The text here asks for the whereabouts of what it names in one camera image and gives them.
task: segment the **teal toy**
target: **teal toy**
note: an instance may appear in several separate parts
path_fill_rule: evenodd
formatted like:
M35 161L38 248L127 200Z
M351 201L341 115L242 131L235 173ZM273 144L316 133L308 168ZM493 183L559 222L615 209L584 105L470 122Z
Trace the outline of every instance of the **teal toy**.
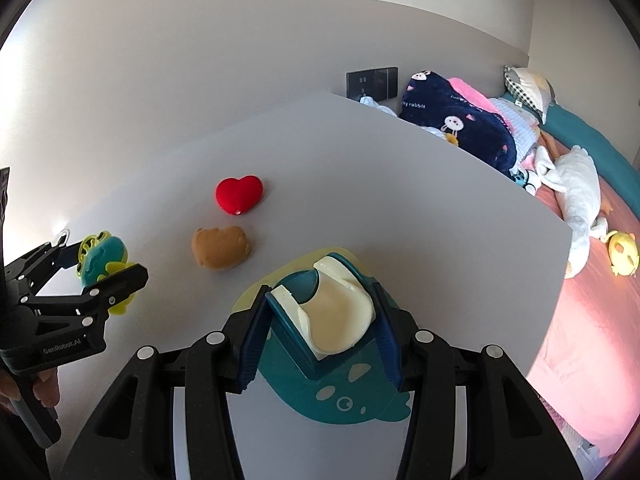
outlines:
M107 276L132 266L133 263L127 260L127 248L120 238L112 236L108 231L87 236L78 249L78 266L76 267L82 287L93 285ZM112 306L109 313L124 314L133 296L131 294L126 300Z
M364 276L342 254L328 256L343 263L369 292L374 278ZM318 286L316 271L289 274L277 284L287 288L300 303ZM397 307L387 294L391 306ZM399 422L411 414L409 393L398 393L386 378L370 327L354 348L310 366L300 334L288 318L275 309L276 318L264 345L258 370L278 396L303 416L327 424L357 424L367 420Z

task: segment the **white plush toy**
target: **white plush toy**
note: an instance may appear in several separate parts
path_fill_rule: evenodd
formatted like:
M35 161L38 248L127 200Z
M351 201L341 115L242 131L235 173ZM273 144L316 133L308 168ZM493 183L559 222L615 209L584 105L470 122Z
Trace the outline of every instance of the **white plush toy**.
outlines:
M536 172L543 184L555 190L562 218L573 234L565 278L580 272L589 257L590 237L603 238L607 221L598 218L600 183L593 159L587 150L574 146L554 164L544 146L536 150Z

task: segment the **human hand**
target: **human hand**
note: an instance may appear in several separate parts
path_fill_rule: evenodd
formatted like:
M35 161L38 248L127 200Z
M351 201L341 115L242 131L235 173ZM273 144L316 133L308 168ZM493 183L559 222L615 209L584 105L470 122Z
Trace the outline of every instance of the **human hand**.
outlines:
M38 377L33 383L33 395L45 408L53 408L60 402L57 368L38 372ZM0 370L0 406L13 412L12 400L20 400L20 391L11 376Z

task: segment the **navy blue blanket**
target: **navy blue blanket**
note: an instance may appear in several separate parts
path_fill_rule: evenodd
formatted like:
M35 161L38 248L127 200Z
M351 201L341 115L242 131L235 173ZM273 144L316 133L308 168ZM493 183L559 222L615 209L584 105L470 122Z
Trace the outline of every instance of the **navy blue blanket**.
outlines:
M516 144L500 115L474 106L435 72L412 77L400 118L457 137L460 148L502 173L516 163Z

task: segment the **screw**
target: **screw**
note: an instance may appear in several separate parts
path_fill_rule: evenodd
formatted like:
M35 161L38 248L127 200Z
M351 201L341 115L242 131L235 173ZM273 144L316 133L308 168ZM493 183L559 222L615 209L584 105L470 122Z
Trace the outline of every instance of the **screw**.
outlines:
M143 346L140 350L138 350L138 353L136 354L138 356L138 359L149 359L153 354L155 354L156 351L153 349L153 347L151 346Z
M502 351L502 348L500 348L498 345L489 345L486 348L486 354L489 357L493 357L494 359L499 359L500 357L503 356L504 352Z
M421 343L430 343L433 341L433 334L428 330L418 330L415 333L415 338Z
M207 335L207 343L210 345L219 345L225 340L225 335L222 332L211 332Z

